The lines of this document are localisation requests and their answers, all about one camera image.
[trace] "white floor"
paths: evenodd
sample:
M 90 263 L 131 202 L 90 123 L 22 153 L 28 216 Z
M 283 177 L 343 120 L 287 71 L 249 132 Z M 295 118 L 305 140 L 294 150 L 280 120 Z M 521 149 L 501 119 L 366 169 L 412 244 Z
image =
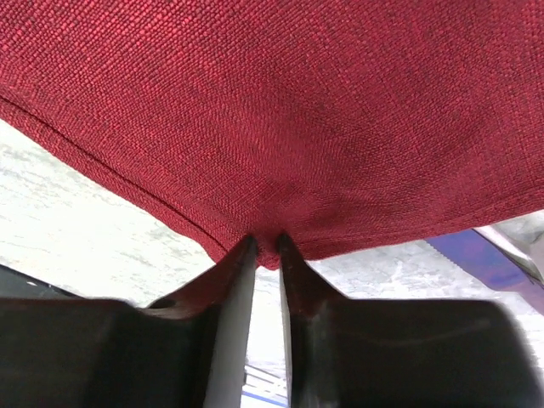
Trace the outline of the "white floor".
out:
M 544 212 L 503 225 L 530 240 Z M 0 121 L 0 264 L 89 298 L 146 305 L 213 263 L 194 241 L 104 190 Z M 355 298 L 486 298 L 503 303 L 544 368 L 544 317 L 514 293 L 496 293 L 424 241 L 312 265 Z M 284 377 L 277 271 L 258 270 L 250 364 Z

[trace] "red upholstered seat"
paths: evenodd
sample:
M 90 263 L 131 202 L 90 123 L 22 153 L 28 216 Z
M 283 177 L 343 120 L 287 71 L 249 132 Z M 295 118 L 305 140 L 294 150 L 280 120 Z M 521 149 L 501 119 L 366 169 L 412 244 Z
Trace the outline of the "red upholstered seat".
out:
M 544 203 L 544 3 L 4 0 L 0 117 L 218 259 Z

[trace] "purple object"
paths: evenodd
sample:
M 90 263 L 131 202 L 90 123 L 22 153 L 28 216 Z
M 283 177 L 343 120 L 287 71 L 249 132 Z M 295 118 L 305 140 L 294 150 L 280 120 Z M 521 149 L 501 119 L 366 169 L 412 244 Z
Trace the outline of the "purple object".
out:
M 490 289 L 517 292 L 544 315 L 544 286 L 472 229 L 426 240 L 451 262 Z

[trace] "woven fabric texture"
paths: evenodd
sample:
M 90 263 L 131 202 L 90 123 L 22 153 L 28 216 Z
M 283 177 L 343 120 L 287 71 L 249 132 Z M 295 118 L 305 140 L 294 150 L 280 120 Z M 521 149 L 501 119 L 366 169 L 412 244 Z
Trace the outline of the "woven fabric texture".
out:
M 544 207 L 543 73 L 540 0 L 0 6 L 2 119 L 269 268 Z

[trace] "metal bar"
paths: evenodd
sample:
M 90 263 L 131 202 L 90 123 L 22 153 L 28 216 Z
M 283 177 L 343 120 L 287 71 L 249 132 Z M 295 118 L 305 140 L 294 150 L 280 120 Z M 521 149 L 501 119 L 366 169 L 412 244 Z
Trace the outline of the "metal bar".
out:
M 544 283 L 525 273 L 473 229 L 425 240 L 465 272 L 499 292 L 517 292 L 544 315 Z
M 0 298 L 63 299 L 76 294 L 0 265 Z
M 499 251 L 503 252 L 512 262 L 517 264 L 533 278 L 544 282 L 542 265 L 538 260 L 538 252 L 534 248 L 542 245 L 542 237 L 535 242 L 527 243 L 508 236 L 497 225 L 486 225 L 485 227 L 474 228 L 474 231 L 491 242 Z

